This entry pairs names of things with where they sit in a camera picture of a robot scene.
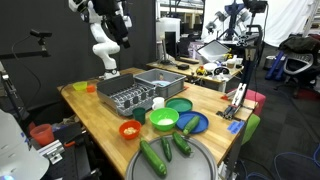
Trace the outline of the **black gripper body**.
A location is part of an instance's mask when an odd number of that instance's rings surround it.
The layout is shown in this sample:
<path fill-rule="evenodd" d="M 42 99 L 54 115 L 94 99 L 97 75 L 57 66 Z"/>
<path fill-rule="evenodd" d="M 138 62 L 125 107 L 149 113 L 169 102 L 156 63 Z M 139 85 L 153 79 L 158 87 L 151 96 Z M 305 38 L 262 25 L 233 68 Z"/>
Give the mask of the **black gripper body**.
<path fill-rule="evenodd" d="M 118 45 L 130 47 L 128 30 L 121 15 L 110 16 L 106 20 L 107 27 Z"/>

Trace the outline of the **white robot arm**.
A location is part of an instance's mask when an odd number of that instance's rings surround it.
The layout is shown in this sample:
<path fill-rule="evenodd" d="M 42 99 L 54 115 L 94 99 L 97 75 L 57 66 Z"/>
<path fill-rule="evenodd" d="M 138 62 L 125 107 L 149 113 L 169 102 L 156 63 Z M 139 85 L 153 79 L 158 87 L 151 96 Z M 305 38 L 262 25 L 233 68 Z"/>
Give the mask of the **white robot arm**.
<path fill-rule="evenodd" d="M 124 12 L 126 0 L 68 0 L 73 12 L 79 12 L 81 19 L 90 25 L 97 43 L 92 47 L 95 55 L 104 64 L 104 79 L 119 76 L 117 64 L 112 54 L 120 51 L 120 45 L 130 47 L 128 29 L 131 18 Z"/>

